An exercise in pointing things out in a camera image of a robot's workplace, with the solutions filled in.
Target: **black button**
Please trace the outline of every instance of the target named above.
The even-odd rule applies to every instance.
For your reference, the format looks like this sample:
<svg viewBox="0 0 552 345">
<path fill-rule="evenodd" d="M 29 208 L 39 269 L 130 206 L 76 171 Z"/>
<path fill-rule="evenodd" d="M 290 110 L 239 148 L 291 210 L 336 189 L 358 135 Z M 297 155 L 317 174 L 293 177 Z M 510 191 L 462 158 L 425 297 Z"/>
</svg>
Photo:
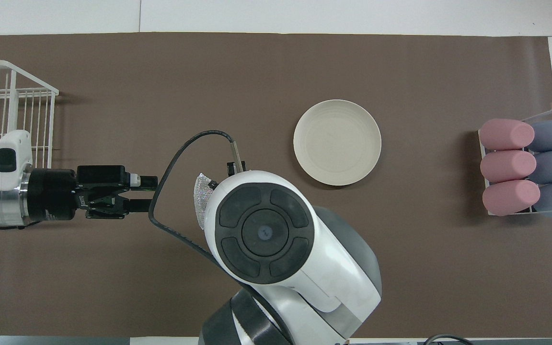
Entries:
<svg viewBox="0 0 552 345">
<path fill-rule="evenodd" d="M 248 250 L 262 257 L 278 253 L 289 239 L 287 221 L 270 209 L 253 212 L 244 221 L 241 231 L 241 238 Z"/>
<path fill-rule="evenodd" d="M 242 252 L 235 237 L 224 238 L 221 240 L 221 245 L 225 257 L 238 271 L 250 277 L 259 276 L 261 265 Z"/>
<path fill-rule="evenodd" d="M 289 214 L 294 227 L 303 228 L 308 226 L 308 218 L 304 208 L 291 195 L 282 190 L 274 189 L 270 195 L 270 203 L 285 210 Z"/>
<path fill-rule="evenodd" d="M 261 191 L 256 186 L 239 188 L 224 201 L 219 214 L 222 227 L 235 228 L 242 214 L 261 203 Z"/>
<path fill-rule="evenodd" d="M 278 260 L 274 260 L 270 264 L 270 275 L 272 277 L 278 277 L 287 275 L 290 276 L 299 269 L 304 262 L 306 256 L 306 250 L 308 249 L 308 239 L 296 237 L 293 239 L 293 244 L 287 251 L 287 253 Z"/>
<path fill-rule="evenodd" d="M 0 173 L 11 173 L 16 170 L 16 151 L 0 149 Z"/>
</svg>

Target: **pink cylinder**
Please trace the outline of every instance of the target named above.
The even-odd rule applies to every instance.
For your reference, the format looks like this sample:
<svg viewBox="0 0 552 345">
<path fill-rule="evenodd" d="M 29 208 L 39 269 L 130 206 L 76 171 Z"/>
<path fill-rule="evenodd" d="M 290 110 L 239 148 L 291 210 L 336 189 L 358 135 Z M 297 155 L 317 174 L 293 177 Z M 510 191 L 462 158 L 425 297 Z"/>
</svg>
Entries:
<svg viewBox="0 0 552 345">
<path fill-rule="evenodd" d="M 489 150 L 517 150 L 534 140 L 534 129 L 523 121 L 494 118 L 480 128 L 480 142 Z"/>
<path fill-rule="evenodd" d="M 480 162 L 480 172 L 491 183 L 520 180 L 528 177 L 534 170 L 534 155 L 521 150 L 487 153 Z"/>
<path fill-rule="evenodd" d="M 483 203 L 496 216 L 506 216 L 537 203 L 540 195 L 541 190 L 532 181 L 506 181 L 488 186 L 483 192 Z"/>
</svg>

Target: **brown table surface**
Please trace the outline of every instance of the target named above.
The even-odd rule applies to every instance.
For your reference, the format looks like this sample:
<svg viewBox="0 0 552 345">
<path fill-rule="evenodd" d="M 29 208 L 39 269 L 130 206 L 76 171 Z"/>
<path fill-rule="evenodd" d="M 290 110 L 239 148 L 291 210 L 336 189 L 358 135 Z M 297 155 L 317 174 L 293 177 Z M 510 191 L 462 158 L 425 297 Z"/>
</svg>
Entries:
<svg viewBox="0 0 552 345">
<path fill-rule="evenodd" d="M 545 37 L 16 35 L 0 36 L 0 59 L 61 90 L 55 168 L 160 176 L 190 136 L 221 129 L 249 168 L 343 216 L 384 286 L 355 337 L 552 337 L 552 219 L 486 214 L 475 133 L 548 110 Z M 293 153 L 300 116 L 334 98 L 367 109 L 383 139 L 375 169 L 343 188 L 311 179 Z M 193 182 L 224 179 L 228 161 L 223 138 L 194 144 L 158 218 L 205 245 Z M 0 334 L 196 336 L 237 290 L 145 214 L 0 231 Z"/>
</svg>

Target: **white wire rack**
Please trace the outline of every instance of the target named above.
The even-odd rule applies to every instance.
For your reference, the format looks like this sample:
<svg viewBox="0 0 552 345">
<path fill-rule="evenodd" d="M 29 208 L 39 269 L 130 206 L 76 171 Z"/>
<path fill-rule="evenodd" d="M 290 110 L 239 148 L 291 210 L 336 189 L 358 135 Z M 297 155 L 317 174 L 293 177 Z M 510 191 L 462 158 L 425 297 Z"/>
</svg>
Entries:
<svg viewBox="0 0 552 345">
<path fill-rule="evenodd" d="M 55 96 L 59 90 L 0 60 L 0 138 L 14 129 L 31 133 L 33 166 L 50 168 Z"/>
</svg>

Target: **white plate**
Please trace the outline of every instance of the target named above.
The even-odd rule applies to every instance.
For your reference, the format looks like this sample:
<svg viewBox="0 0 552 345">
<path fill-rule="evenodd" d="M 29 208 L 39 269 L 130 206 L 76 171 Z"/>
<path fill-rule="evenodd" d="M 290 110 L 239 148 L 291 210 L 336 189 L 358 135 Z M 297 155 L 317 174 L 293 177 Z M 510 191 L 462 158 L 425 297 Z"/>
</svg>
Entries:
<svg viewBox="0 0 552 345">
<path fill-rule="evenodd" d="M 293 135 L 295 155 L 305 172 L 328 185 L 348 185 L 366 177 L 379 161 L 379 126 L 361 106 L 323 101 L 300 118 Z"/>
</svg>

